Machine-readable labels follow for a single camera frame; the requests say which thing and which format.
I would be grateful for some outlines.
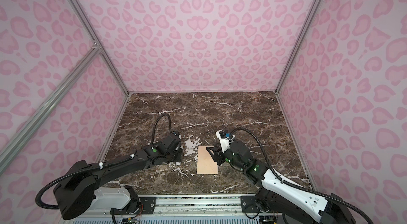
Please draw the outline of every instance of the wire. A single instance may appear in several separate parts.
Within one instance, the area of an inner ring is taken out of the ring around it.
[[[285,218],[285,214],[284,214],[284,213],[282,214],[282,219],[283,219],[283,221],[284,221],[285,224],[288,224],[287,219]]]
[[[115,165],[119,165],[119,164],[124,163],[124,162],[126,162],[126,161],[129,161],[129,160],[131,160],[131,159],[132,159],[132,157],[129,156],[129,157],[123,159],[123,160],[118,160],[118,161],[109,163],[109,164],[105,165],[104,168],[111,167],[111,166],[115,166]],[[39,207],[41,207],[41,208],[44,208],[44,209],[53,209],[53,210],[59,209],[59,206],[58,206],[58,205],[49,205],[49,204],[46,204],[46,203],[44,203],[44,202],[42,201],[41,197],[42,197],[42,195],[45,193],[45,191],[47,191],[47,190],[50,189],[52,186],[56,185],[57,183],[59,183],[60,181],[62,181],[62,180],[64,180],[64,179],[67,179],[67,178],[69,178],[69,177],[71,177],[71,176],[75,176],[75,175],[78,175],[78,174],[82,174],[82,173],[86,173],[86,172],[89,172],[89,171],[93,171],[93,170],[100,170],[100,166],[99,166],[99,165],[95,165],[95,166],[93,166],[93,167],[86,167],[86,168],[83,168],[83,169],[81,169],[81,170],[75,171],[75,172],[70,173],[70,174],[66,174],[66,175],[64,175],[64,176],[61,176],[61,177],[55,179],[54,181],[52,181],[52,182],[50,182],[49,184],[47,184],[46,186],[44,186],[40,191],[38,191],[37,196],[35,196],[35,203],[37,204],[37,206],[39,206]]]
[[[248,130],[248,129],[246,129],[246,128],[239,127],[239,128],[236,128],[236,129],[232,130],[232,132],[230,133],[229,137],[230,137],[230,138],[233,138],[234,133],[235,133],[236,131],[238,131],[238,130],[243,130],[243,131],[249,133],[249,134],[256,140],[258,146],[260,147],[260,150],[261,150],[262,153],[263,153],[263,156],[264,156],[264,158],[265,158],[265,160],[266,160],[266,163],[267,163],[267,165],[269,166],[269,169],[272,171],[273,175],[274,175],[280,182],[282,182],[282,183],[284,183],[284,184],[286,184],[286,185],[288,185],[288,186],[291,186],[291,187],[293,187],[293,188],[299,189],[299,190],[301,190],[301,191],[305,191],[305,192],[308,192],[308,193],[311,193],[311,194],[314,194],[314,195],[318,195],[318,196],[327,198],[327,199],[329,199],[330,201],[334,201],[334,202],[337,202],[337,203],[339,203],[339,204],[341,204],[341,205],[344,205],[344,206],[348,207],[349,209],[352,209],[353,211],[355,211],[355,212],[357,212],[358,214],[360,214],[360,215],[368,222],[368,224],[373,224],[372,220],[369,218],[369,216],[368,216],[366,213],[364,213],[362,210],[360,210],[360,209],[357,208],[356,206],[354,206],[354,205],[352,205],[352,204],[350,204],[350,203],[348,203],[348,202],[346,202],[346,201],[343,201],[343,200],[340,199],[340,198],[335,198],[335,197],[330,196],[330,195],[328,195],[328,194],[325,194],[325,193],[322,193],[322,192],[319,192],[319,191],[315,191],[315,190],[312,190],[312,189],[307,189],[307,188],[304,188],[304,187],[302,187],[302,186],[298,186],[298,185],[296,185],[296,184],[290,183],[290,182],[287,181],[287,180],[283,180],[283,179],[281,178],[281,176],[279,176],[279,175],[277,174],[277,172],[274,170],[274,168],[272,167],[272,165],[271,165],[271,163],[270,163],[270,160],[269,160],[269,158],[268,158],[268,156],[267,156],[267,154],[266,154],[266,151],[264,150],[264,147],[263,147],[263,145],[261,144],[260,140],[258,140],[258,138],[257,138],[250,130]]]
[[[113,208],[111,209],[111,212],[112,212],[112,220],[113,220],[113,224],[117,224],[117,222],[116,222],[116,218],[115,218],[114,213],[113,213]]]
[[[172,130],[171,130],[171,117],[170,117],[169,114],[164,113],[164,114],[160,115],[160,116],[157,118],[157,120],[155,120],[155,123],[154,123],[154,126],[153,126],[153,133],[152,133],[152,135],[151,135],[151,144],[154,143],[155,127],[157,127],[158,122],[159,122],[160,119],[161,119],[162,117],[164,117],[164,116],[168,117],[168,127],[169,127],[169,129],[170,129],[170,134],[173,133]]]
[[[141,204],[141,211],[138,213],[138,215],[135,216],[135,218],[138,217],[138,216],[141,217],[141,213],[143,212],[143,210],[144,210],[144,205]]]
[[[259,210],[259,208],[256,206],[256,208],[257,208],[257,210],[258,210],[257,214],[256,214],[255,216],[253,216],[253,217],[248,216],[247,213],[246,213],[246,209],[247,209],[249,206],[252,206],[252,205],[256,205],[256,204],[254,203],[254,204],[247,205],[247,206],[244,208],[243,213],[246,215],[247,218],[249,218],[249,219],[251,219],[251,220],[254,220],[254,218],[256,218],[256,217],[258,216],[258,214],[260,213],[260,210]]]

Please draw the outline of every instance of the wooden board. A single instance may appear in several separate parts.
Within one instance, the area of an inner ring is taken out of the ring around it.
[[[197,174],[218,174],[218,165],[212,160],[212,157],[206,150],[212,145],[200,145],[198,147],[198,165]]]

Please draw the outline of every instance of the enclosure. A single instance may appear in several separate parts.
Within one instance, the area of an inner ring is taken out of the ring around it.
[[[37,192],[145,145],[169,112],[186,148],[245,126],[302,186],[407,223],[406,13],[407,0],[1,0],[0,220],[58,223]],[[195,156],[107,186],[257,190],[228,166],[199,177]]]

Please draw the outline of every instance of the brown marble surface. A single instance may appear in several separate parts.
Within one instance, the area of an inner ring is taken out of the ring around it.
[[[238,126],[257,135],[276,170],[307,186],[308,180],[273,92],[133,94],[106,159],[131,154],[147,145],[153,123],[163,112],[171,115],[173,130],[182,135],[187,155],[181,165],[155,166],[122,176],[105,186],[132,185],[140,195],[255,193],[258,188],[249,185],[243,174],[226,163],[218,167],[218,175],[196,174],[197,146],[219,144],[217,130],[227,127],[231,131]],[[164,117],[158,123],[155,140],[167,133],[168,121]],[[246,143],[256,158],[264,161],[250,135],[239,131],[236,137]]]

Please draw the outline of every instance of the pink leopard print wall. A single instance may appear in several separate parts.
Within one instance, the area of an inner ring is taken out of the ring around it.
[[[79,0],[130,91],[274,90],[313,0]]]
[[[123,98],[97,57],[0,177],[1,223],[59,221],[59,210],[39,208],[35,195],[78,160],[96,161]],[[43,200],[56,203],[52,190]]]
[[[318,189],[375,224],[407,223],[406,13],[325,0],[280,95]]]
[[[0,152],[90,50],[66,0],[1,0]]]

